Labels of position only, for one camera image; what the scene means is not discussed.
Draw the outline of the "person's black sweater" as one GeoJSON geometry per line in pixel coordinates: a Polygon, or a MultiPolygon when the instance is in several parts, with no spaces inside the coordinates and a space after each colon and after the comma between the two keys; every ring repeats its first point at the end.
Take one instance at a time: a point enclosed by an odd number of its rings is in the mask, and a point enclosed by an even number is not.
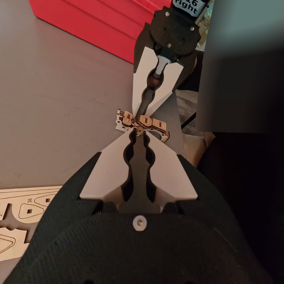
{"type": "Polygon", "coordinates": [[[284,283],[283,134],[204,132],[197,169],[219,190],[252,251],[284,283]]]}

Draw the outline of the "wooden puzzle model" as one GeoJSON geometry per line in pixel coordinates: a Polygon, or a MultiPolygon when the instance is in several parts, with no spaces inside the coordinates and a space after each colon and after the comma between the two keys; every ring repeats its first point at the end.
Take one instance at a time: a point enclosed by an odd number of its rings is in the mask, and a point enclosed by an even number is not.
{"type": "Polygon", "coordinates": [[[156,132],[160,135],[160,140],[165,143],[170,138],[170,133],[166,129],[166,123],[158,119],[151,119],[148,116],[141,115],[138,119],[133,117],[130,112],[123,112],[118,109],[116,114],[116,129],[128,132],[136,130],[136,136],[142,135],[146,131],[156,132]]]}

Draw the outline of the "person's beige pants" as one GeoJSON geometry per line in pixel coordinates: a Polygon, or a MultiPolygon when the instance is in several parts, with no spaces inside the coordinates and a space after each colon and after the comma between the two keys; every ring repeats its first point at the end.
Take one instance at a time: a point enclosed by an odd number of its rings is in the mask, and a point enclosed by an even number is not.
{"type": "Polygon", "coordinates": [[[203,136],[182,134],[185,157],[195,168],[197,168],[202,156],[211,144],[215,135],[212,132],[203,132],[203,136]]]}

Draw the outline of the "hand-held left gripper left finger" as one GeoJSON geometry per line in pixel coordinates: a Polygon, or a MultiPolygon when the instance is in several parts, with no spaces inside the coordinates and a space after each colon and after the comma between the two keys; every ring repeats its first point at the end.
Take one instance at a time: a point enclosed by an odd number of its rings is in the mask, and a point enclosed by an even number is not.
{"type": "Polygon", "coordinates": [[[113,203],[118,212],[128,202],[134,191],[133,171],[130,161],[134,156],[136,130],[129,130],[98,153],[80,199],[113,203]]]}

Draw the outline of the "grey desk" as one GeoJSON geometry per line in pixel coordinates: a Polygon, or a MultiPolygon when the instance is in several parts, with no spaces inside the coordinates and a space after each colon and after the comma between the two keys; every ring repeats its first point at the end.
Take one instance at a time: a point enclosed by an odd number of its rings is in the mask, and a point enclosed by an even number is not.
{"type": "Polygon", "coordinates": [[[1,191],[62,185],[118,138],[133,67],[36,18],[29,1],[1,1],[1,191]]]}

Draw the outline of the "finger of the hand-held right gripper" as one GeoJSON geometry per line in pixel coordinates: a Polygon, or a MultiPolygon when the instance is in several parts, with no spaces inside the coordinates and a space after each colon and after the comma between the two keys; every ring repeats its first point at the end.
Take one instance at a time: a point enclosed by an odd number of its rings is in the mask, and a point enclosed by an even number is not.
{"type": "Polygon", "coordinates": [[[132,112],[133,117],[137,116],[142,102],[142,96],[147,89],[148,76],[158,65],[158,58],[153,49],[144,47],[144,51],[138,63],[136,72],[133,74],[133,96],[132,112]]]}
{"type": "Polygon", "coordinates": [[[147,107],[146,116],[151,116],[173,93],[173,88],[183,70],[178,63],[167,64],[164,68],[164,78],[161,86],[155,90],[154,99],[147,107]]]}

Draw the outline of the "red plastic bin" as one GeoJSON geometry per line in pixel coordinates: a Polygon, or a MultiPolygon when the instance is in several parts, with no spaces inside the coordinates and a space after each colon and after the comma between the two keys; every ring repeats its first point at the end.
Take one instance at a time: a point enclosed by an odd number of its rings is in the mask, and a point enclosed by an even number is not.
{"type": "Polygon", "coordinates": [[[136,39],[171,0],[29,0],[45,22],[133,63],[136,39]]]}

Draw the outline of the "wooden puzzle sheet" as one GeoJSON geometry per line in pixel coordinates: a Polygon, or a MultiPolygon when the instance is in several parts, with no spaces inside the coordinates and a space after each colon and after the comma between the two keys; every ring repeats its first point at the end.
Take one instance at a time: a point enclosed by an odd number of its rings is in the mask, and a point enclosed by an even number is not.
{"type": "Polygon", "coordinates": [[[62,185],[0,190],[0,261],[23,256],[62,185]]]}

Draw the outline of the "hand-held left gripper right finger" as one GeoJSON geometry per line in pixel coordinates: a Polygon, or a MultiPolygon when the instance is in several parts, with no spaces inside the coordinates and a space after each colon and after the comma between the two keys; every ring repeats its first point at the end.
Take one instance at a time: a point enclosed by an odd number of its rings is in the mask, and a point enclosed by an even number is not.
{"type": "Polygon", "coordinates": [[[171,148],[151,133],[143,134],[146,160],[149,163],[146,193],[160,212],[167,203],[196,200],[195,191],[180,159],[171,148]]]}

